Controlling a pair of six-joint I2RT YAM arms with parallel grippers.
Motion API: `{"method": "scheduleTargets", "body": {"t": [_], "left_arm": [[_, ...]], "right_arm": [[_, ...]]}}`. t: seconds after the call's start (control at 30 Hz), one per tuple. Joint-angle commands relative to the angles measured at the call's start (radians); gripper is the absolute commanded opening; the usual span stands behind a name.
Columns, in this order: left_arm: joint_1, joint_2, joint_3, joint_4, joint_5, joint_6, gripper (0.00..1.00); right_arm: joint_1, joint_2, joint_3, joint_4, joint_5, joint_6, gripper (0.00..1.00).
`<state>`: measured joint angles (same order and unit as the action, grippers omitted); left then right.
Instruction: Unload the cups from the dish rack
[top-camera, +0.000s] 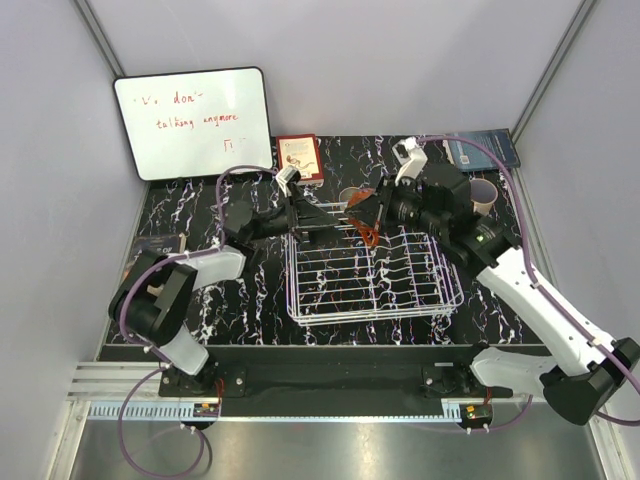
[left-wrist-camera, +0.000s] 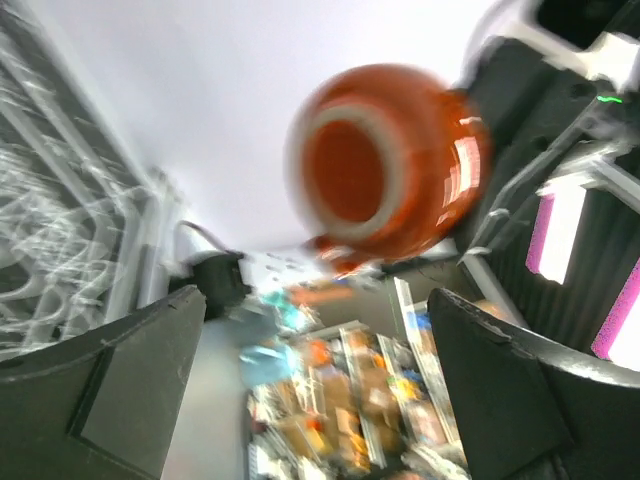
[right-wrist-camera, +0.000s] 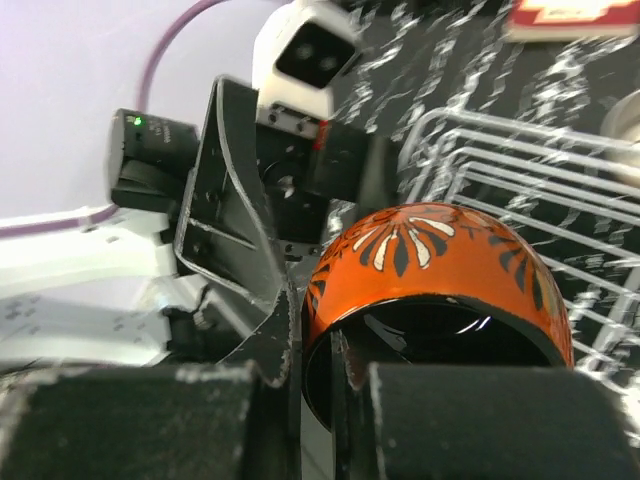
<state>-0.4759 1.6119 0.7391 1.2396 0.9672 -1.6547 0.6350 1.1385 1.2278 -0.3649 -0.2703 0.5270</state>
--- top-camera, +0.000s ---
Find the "orange ceramic mug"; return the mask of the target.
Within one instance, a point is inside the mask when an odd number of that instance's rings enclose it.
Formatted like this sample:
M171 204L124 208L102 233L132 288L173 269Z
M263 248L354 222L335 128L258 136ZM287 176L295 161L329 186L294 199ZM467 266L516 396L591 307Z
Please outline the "orange ceramic mug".
M371 223L367 217L367 213L352 213L351 209L362 201L368 199L375 190L372 188L364 188L356 190L347 201L345 213L347 221L359 232L364 244L368 248L374 248L379 243L379 231Z

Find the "brown and cream cup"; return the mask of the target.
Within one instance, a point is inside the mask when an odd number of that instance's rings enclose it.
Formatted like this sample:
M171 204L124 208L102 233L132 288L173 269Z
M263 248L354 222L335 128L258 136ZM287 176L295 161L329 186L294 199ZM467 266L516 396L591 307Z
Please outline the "brown and cream cup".
M357 187L347 187L339 194L339 203L346 209L359 202L361 190Z

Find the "white wire dish rack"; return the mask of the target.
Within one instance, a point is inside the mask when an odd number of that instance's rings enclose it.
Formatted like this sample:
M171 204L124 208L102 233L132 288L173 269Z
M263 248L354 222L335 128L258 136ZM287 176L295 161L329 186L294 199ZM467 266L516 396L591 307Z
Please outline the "white wire dish rack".
M456 267L435 239L405 227L365 244L346 221L344 203L325 203L338 218L340 237L328 245L284 240L289 316L301 326L434 317L464 300Z

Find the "pink iridescent mug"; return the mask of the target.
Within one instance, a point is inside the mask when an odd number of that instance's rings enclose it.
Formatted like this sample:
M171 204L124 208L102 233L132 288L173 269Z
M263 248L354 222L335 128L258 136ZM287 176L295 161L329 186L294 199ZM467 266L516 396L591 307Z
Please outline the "pink iridescent mug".
M483 178L470 180L471 201L474 211L488 216L498 199L498 189L490 181Z

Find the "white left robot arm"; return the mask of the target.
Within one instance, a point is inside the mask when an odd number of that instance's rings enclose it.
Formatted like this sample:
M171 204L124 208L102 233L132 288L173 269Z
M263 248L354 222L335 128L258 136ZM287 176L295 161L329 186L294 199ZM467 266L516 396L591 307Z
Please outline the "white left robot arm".
M325 244L340 237L340 220L304 198L296 185L285 188L279 206L258 212L244 201L222 208L220 245L210 250L163 254L144 250L109 305L123 336L151 350L161 363L181 371L181 384L196 396L215 386L209 353L185 326L192 293L242 277L257 259L253 243L292 235Z

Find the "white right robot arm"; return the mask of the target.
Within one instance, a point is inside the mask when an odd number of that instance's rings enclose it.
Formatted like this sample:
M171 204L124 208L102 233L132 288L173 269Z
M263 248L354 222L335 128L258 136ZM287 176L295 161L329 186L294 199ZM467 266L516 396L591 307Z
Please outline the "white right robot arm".
M564 420L585 425L627 382L639 345L582 315L531 264L522 239L472 201L471 182L449 164L405 164L396 177L354 193L345 210L370 245L391 226L434 238L454 265L503 300L543 342L536 357L483 347L454 371L466 396L487 387L541 396Z

